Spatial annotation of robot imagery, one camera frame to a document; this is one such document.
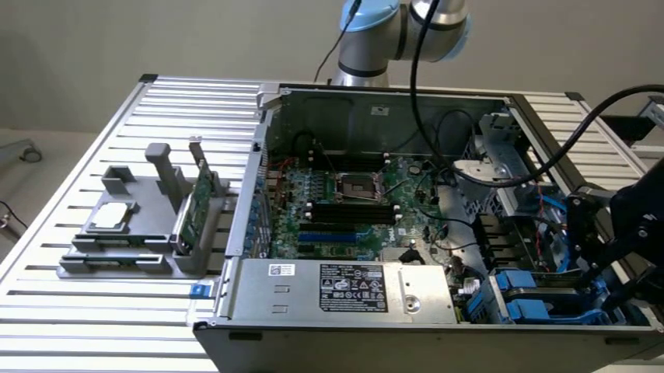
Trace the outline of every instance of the metal table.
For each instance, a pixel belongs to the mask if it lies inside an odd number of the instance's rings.
[[[188,327],[196,317],[211,314],[212,307],[212,300],[188,299],[196,281],[64,281],[55,274],[101,194],[105,168],[128,165],[135,175],[155,175],[143,156],[151,142],[170,143],[171,162],[186,176],[195,176],[187,145],[191,135],[202,135],[211,168],[231,180],[235,193],[242,183],[260,83],[164,76],[144,80],[0,265],[3,371],[216,371]],[[590,109],[588,104],[564,93],[521,93],[554,138],[564,141]],[[569,157],[586,180],[608,189],[630,184],[645,172],[600,120]],[[203,282],[220,272],[232,210],[230,201]]]

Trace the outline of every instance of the green circuit board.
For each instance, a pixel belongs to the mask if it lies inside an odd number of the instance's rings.
[[[274,229],[270,257],[296,259],[306,256],[307,258],[338,260],[375,260],[383,248],[403,247],[407,246],[411,239],[421,239],[426,226],[429,226],[433,235],[442,224],[418,212],[418,209],[422,209],[427,214],[441,217],[438,205],[429,204],[431,180],[430,177],[425,177],[425,171],[419,174],[409,173],[411,166],[419,168],[422,163],[413,159],[398,159],[378,174],[343,173],[337,170],[337,178],[334,173],[298,167],[296,163],[286,168],[283,170],[286,181],[280,185],[280,192],[286,197],[278,202],[272,200],[271,206]],[[342,173],[349,177],[378,175],[383,193],[394,186],[397,188],[382,195],[378,202],[359,199],[341,200],[335,194],[338,190],[335,185]],[[418,186],[419,190],[426,192],[423,203],[415,198]],[[321,204],[398,204],[402,218],[395,225],[357,224],[355,242],[299,242],[299,224],[308,222],[304,217],[304,205],[311,200]],[[303,243],[314,247],[312,252],[299,253],[298,246]]]
[[[210,209],[210,199],[215,193],[214,176],[203,160],[196,183],[191,192],[191,202],[184,212],[182,239],[188,249],[194,248],[200,238],[207,220],[207,210]]]

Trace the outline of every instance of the circuit board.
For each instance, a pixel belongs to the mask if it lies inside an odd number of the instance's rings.
[[[421,209],[427,214],[441,217],[437,202],[430,203],[433,182],[422,168],[422,162],[399,158],[377,173],[345,173],[343,170],[333,173],[311,170],[299,166],[298,162],[292,162],[280,170],[283,176],[280,182],[272,182],[272,186],[278,184],[279,190],[272,191],[275,193],[271,199],[274,236],[270,257],[375,260],[385,248],[406,247],[411,239],[422,242],[425,230],[433,235],[442,226],[439,221],[418,211]],[[361,194],[362,197],[345,198],[349,196],[341,192],[347,190],[357,192],[343,180],[358,180],[362,177],[378,180],[379,192],[374,200],[366,197],[370,195],[366,193]],[[417,190],[419,195],[426,194],[426,196],[417,198]],[[311,201],[318,205],[359,204],[366,208],[374,205],[393,207],[397,205],[401,216],[395,224],[355,222],[353,224],[355,237],[349,239],[349,242],[303,242],[299,228],[310,223],[306,206]]]
[[[190,196],[187,211],[184,212],[180,231],[183,245],[187,250],[194,248],[200,238],[207,220],[207,211],[210,209],[210,199],[215,193],[214,175],[204,159],[200,161],[199,167],[200,170]]]

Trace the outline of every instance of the black cable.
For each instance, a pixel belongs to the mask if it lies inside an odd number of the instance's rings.
[[[441,116],[441,118],[438,120],[438,126],[434,127],[435,139],[438,139],[438,137],[439,137],[439,129],[442,127],[445,119],[447,119],[447,116],[451,115],[453,113],[462,113],[470,119],[471,138],[474,139],[475,138],[475,120],[473,119],[473,116],[462,109],[451,109]],[[397,145],[394,148],[387,150],[387,153],[398,152],[407,144],[410,144],[410,142],[413,141],[413,139],[415,138],[418,133],[419,133],[419,130],[414,130],[411,135],[407,137],[407,139],[399,145]]]
[[[315,76],[314,76],[314,83],[318,81],[318,75],[321,74],[321,69],[323,68],[325,63],[327,62],[327,59],[330,58],[330,55],[333,54],[334,50],[337,49],[337,47],[341,43],[341,39],[343,39],[343,35],[346,35],[346,30],[349,29],[350,22],[353,22],[353,19],[355,18],[355,13],[359,9],[359,5],[362,5],[362,0],[355,0],[353,5],[350,6],[349,15],[347,15],[347,19],[346,19],[346,25],[343,26],[343,30],[341,31],[339,37],[337,38],[337,41],[334,42],[334,45],[331,46],[331,49],[323,58],[323,62],[321,62],[321,65],[318,66],[318,70],[315,71]]]
[[[442,247],[442,246],[435,245],[435,248],[441,249],[441,250],[446,250],[446,251],[454,251],[454,250],[463,249],[465,247],[473,246],[473,245],[477,245],[477,242],[467,243],[466,245],[461,245],[458,247]]]
[[[475,120],[474,120],[473,116],[470,115],[470,113],[467,113],[465,110],[462,110],[462,109],[451,109],[439,118],[438,126],[435,128],[435,148],[437,149],[439,148],[439,129],[442,128],[445,120],[447,119],[447,117],[450,115],[455,114],[455,113],[459,113],[459,114],[465,115],[466,118],[467,118],[467,120],[469,120],[469,123],[470,123],[470,140],[471,140],[471,146],[474,147],[474,145],[475,145]]]
[[[422,136],[425,138],[425,142],[434,154],[435,160],[445,165],[446,167],[450,168],[454,174],[457,174],[461,178],[466,179],[471,183],[477,185],[482,185],[484,187],[490,187],[490,188],[508,188],[508,187],[517,187],[518,185],[528,183],[529,181],[533,181],[537,177],[540,177],[553,166],[554,164],[562,159],[565,154],[568,153],[569,149],[573,147],[578,139],[581,138],[582,133],[590,127],[592,122],[597,119],[600,114],[606,110],[606,108],[613,105],[617,101],[620,101],[622,98],[632,96],[637,93],[645,93],[645,92],[655,92],[655,93],[664,93],[664,85],[659,84],[649,84],[649,85],[638,85],[632,88],[626,88],[621,90],[620,92],[614,93],[610,95],[601,103],[596,106],[596,108],[588,113],[585,118],[581,121],[581,124],[578,125],[577,129],[573,131],[572,136],[569,136],[568,141],[562,144],[560,147],[560,150],[550,156],[549,160],[541,165],[541,167],[529,175],[521,176],[516,179],[500,181],[500,182],[490,182],[490,181],[484,181],[473,176],[467,175],[461,171],[459,169],[455,169],[450,162],[445,159],[442,154],[438,153],[438,149],[434,146],[434,143],[431,140],[426,137],[426,131],[425,131],[425,125],[422,124],[422,118],[419,114],[419,108],[417,106],[417,68],[418,68],[418,63],[419,63],[419,55],[422,51],[422,45],[425,43],[425,37],[426,37],[426,31],[429,29],[429,25],[431,23],[431,19],[434,17],[434,12],[435,8],[438,7],[439,0],[431,0],[431,3],[429,5],[429,11],[426,13],[425,17],[425,23],[422,24],[421,27],[421,32],[419,36],[417,39],[417,45],[415,45],[415,53],[413,55],[413,64],[411,64],[411,79],[410,79],[410,97],[411,97],[411,110],[413,110],[413,117],[415,118],[415,124],[419,132],[422,133]]]
[[[457,223],[461,223],[463,224],[466,227],[469,227],[470,229],[473,228],[473,225],[467,222],[467,221],[463,221],[463,220],[459,220],[459,219],[454,219],[454,218],[439,218],[438,216],[433,216],[431,214],[429,214],[425,210],[422,210],[421,208],[417,209],[423,215],[425,217],[427,218],[431,218],[434,220],[439,220],[439,221],[454,221]]]
[[[5,201],[0,200],[0,204],[4,205],[7,211],[9,211],[9,215],[13,216],[13,218],[16,219],[16,221],[19,221],[19,223],[21,223],[23,227],[25,229],[28,229],[28,224],[25,224],[23,222],[23,220],[19,218],[19,215],[16,215],[16,212],[13,212],[12,208],[9,207],[9,205],[7,204]]]

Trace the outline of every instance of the open computer chassis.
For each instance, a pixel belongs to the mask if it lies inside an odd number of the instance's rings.
[[[588,268],[564,201],[585,180],[566,157],[492,190],[434,164],[406,91],[275,83],[258,98],[215,317],[194,326],[218,367],[590,371],[661,353],[649,308],[598,308],[613,270],[573,286]],[[525,175],[560,148],[518,94],[419,102],[426,135],[477,178]],[[606,210],[596,225],[606,241]]]

